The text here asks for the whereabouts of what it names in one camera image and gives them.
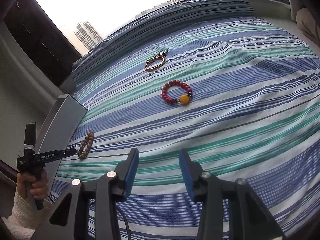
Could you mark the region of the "left hand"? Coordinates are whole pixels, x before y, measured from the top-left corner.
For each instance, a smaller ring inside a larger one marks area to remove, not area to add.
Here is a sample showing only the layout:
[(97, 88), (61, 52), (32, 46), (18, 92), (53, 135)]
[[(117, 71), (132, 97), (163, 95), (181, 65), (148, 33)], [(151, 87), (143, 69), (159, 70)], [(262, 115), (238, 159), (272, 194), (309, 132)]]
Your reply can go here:
[[(31, 183), (31, 189), (28, 190), (25, 186), (26, 182)], [(19, 173), (17, 175), (17, 193), (26, 201), (28, 200), (28, 192), (36, 200), (44, 200), (48, 196), (48, 177), (47, 172), (42, 169), (41, 177), (36, 179), (33, 175), (28, 172)]]

